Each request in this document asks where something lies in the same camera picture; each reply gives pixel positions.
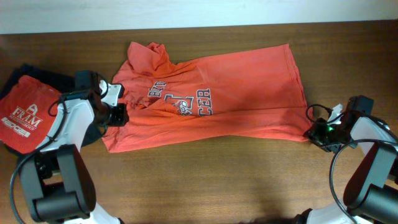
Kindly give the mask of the orange McKinney Boyd soccer t-shirt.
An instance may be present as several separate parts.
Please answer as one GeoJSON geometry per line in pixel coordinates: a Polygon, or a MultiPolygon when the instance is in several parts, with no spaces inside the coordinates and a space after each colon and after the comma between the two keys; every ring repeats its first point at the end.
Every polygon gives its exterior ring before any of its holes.
{"type": "Polygon", "coordinates": [[[304,141],[310,127],[287,44],[172,63],[162,44],[130,44],[113,78],[129,121],[109,128],[109,152],[245,136],[304,141]]]}

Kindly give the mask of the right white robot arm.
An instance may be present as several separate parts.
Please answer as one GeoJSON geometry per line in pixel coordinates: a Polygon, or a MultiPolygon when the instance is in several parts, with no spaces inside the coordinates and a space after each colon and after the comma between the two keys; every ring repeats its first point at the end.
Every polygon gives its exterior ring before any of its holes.
{"type": "Polygon", "coordinates": [[[387,125],[371,117],[360,117],[351,130],[353,141],[341,146],[332,158],[329,185],[332,204],[298,214],[293,223],[397,223],[397,137],[387,125]],[[336,196],[333,172],[344,149],[359,145],[364,158],[350,180],[343,198],[336,196]]]}

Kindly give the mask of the folded dark navy garment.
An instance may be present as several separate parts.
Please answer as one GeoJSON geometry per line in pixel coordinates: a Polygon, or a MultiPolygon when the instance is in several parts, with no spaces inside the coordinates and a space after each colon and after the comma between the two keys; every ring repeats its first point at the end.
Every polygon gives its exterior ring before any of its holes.
{"type": "MultiPolygon", "coordinates": [[[[1,99],[3,99],[12,90],[13,86],[18,83],[19,79],[23,75],[37,79],[38,81],[58,90],[60,93],[68,93],[75,89],[75,80],[73,77],[61,73],[42,70],[38,67],[25,63],[20,68],[15,68],[11,73],[11,76],[1,90],[1,99]]],[[[97,127],[95,124],[91,124],[85,133],[82,146],[93,144],[101,137],[102,133],[100,132],[99,127],[97,127]]]]}

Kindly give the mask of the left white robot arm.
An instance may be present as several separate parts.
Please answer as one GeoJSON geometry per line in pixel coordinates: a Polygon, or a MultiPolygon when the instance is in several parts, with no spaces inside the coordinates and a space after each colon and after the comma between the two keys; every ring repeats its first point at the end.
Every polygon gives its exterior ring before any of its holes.
{"type": "Polygon", "coordinates": [[[44,140],[17,165],[25,201],[40,223],[122,223],[96,201],[96,190],[80,149],[90,124],[127,123],[121,94],[78,91],[57,101],[57,115],[44,140]]]}

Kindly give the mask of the folded red Fram t-shirt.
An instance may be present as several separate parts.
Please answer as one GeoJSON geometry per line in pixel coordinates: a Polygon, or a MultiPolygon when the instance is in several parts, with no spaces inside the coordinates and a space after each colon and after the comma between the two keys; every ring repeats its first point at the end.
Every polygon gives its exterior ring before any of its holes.
{"type": "Polygon", "coordinates": [[[46,137],[57,115],[52,103],[60,92],[24,75],[1,99],[1,142],[14,151],[32,152],[46,137]]]}

